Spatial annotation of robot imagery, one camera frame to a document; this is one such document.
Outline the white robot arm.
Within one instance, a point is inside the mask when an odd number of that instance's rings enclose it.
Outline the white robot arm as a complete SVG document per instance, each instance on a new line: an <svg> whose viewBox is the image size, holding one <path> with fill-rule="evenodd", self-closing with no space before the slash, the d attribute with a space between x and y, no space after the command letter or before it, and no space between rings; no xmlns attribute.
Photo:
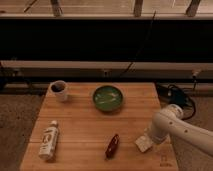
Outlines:
<svg viewBox="0 0 213 171"><path fill-rule="evenodd" d="M213 132L183 121L183 115L176 104L160 109L153 115L146 134L155 144L161 144L168 134L174 135L213 157Z"/></svg>

